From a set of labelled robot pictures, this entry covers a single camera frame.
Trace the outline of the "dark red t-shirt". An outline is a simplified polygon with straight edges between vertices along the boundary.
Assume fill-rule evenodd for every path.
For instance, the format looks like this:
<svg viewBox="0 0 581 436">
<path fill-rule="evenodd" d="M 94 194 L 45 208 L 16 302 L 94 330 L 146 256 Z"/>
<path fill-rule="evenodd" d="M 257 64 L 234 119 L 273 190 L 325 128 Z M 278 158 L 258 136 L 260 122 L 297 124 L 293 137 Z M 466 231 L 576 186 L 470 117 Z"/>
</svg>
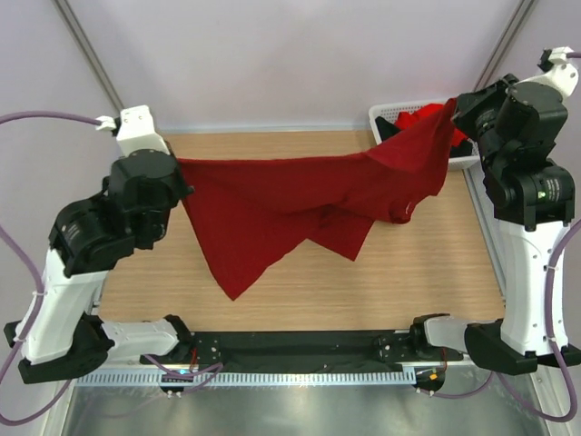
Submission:
<svg viewBox="0 0 581 436">
<path fill-rule="evenodd" d="M 305 241 L 355 260 L 374 223 L 405 224 L 446 179 L 454 99 L 366 151 L 273 160 L 181 159 L 184 208 L 231 299 Z"/>
</svg>

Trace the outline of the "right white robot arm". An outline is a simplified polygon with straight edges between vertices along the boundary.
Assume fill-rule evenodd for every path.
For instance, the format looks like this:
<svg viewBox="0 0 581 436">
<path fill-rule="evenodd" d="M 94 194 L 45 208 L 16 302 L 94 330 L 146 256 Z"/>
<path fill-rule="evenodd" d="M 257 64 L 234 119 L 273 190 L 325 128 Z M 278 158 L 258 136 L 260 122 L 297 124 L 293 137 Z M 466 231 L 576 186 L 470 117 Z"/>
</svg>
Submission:
<svg viewBox="0 0 581 436">
<path fill-rule="evenodd" d="M 551 159 L 575 91 L 578 52 L 547 49 L 537 75 L 508 74 L 462 94 L 455 126 L 478 147 L 483 184 L 505 247 L 505 314 L 469 321 L 446 313 L 418 317 L 409 349 L 421 360 L 440 349 L 465 353 L 478 367 L 509 375 L 539 366 L 576 366 L 580 351 L 563 324 L 562 254 L 574 219 L 576 185 Z"/>
</svg>

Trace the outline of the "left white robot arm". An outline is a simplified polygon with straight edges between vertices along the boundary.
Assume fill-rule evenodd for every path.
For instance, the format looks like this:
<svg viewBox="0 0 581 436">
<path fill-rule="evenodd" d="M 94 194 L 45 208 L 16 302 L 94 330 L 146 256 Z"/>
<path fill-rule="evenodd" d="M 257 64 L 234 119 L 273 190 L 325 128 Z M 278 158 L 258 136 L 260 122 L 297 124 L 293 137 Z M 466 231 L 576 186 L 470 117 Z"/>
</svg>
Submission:
<svg viewBox="0 0 581 436">
<path fill-rule="evenodd" d="M 151 250 L 167 233 L 172 209 L 192 193 L 149 107 L 96 118 L 94 126 L 115 137 L 121 155 L 98 193 L 57 214 L 29 309 L 4 328 L 21 354 L 18 371 L 27 384 L 77 379 L 107 362 L 181 363 L 191 356 L 192 336 L 178 316 L 106 322 L 92 312 L 110 271 L 136 251 Z"/>
</svg>

